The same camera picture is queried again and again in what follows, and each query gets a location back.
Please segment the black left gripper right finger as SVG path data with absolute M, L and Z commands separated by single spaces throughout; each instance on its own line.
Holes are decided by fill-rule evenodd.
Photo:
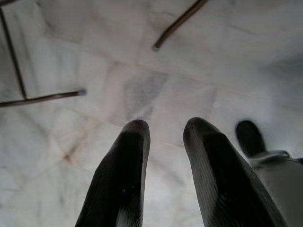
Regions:
M 183 141 L 206 227 L 285 227 L 250 165 L 208 121 L 188 120 Z

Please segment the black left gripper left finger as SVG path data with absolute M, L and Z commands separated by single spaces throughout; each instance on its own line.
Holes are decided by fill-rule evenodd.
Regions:
M 150 130 L 146 121 L 126 124 L 98 165 L 77 227 L 141 227 Z

